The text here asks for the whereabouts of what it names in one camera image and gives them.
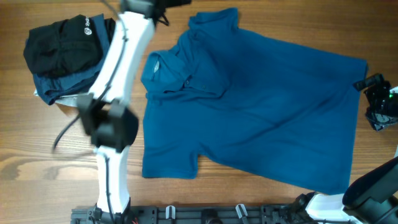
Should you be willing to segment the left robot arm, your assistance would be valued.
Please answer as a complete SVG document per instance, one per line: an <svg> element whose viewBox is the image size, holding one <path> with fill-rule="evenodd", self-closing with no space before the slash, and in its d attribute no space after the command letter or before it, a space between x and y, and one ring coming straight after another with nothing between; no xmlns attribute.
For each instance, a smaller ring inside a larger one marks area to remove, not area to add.
<svg viewBox="0 0 398 224"><path fill-rule="evenodd" d="M102 69L88 91L76 100L78 116L94 145L99 197L93 207L73 210L72 223L137 223L127 187L127 157L139 127L129 109L141 58L157 23L168 25L166 9L180 0L121 1L121 10Z"/></svg>

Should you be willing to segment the blue polo shirt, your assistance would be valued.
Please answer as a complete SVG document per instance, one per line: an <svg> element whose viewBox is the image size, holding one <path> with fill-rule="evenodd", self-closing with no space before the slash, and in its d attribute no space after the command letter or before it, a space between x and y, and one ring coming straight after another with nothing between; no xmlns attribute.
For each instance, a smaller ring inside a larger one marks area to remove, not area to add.
<svg viewBox="0 0 398 224"><path fill-rule="evenodd" d="M193 179L198 158L324 194L349 186L360 58L264 37L238 10L200 12L141 81L146 178Z"/></svg>

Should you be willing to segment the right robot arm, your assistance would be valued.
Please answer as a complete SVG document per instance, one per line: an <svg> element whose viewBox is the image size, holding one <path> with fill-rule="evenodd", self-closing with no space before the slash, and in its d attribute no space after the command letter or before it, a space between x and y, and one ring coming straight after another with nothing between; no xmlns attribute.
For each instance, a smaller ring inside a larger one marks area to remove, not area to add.
<svg viewBox="0 0 398 224"><path fill-rule="evenodd" d="M397 124L397 88L376 73L354 85L364 91L365 117L375 131ZM397 158L354 181L344 194L302 194L287 208L288 223L397 223Z"/></svg>

